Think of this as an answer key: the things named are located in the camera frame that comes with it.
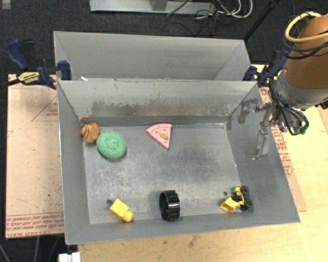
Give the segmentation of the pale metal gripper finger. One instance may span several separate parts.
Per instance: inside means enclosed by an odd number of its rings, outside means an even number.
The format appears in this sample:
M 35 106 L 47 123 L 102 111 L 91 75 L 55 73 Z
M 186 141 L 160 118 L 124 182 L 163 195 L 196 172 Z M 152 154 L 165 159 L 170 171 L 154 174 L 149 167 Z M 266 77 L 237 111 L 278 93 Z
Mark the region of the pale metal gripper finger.
M 246 117 L 250 113 L 255 113 L 260 110 L 260 101 L 256 98 L 244 100 L 241 103 L 241 110 L 238 114 L 237 121 L 238 123 L 245 123 Z
M 271 144 L 272 132 L 269 128 L 260 128 L 257 133 L 257 144 L 254 160 L 268 155 Z

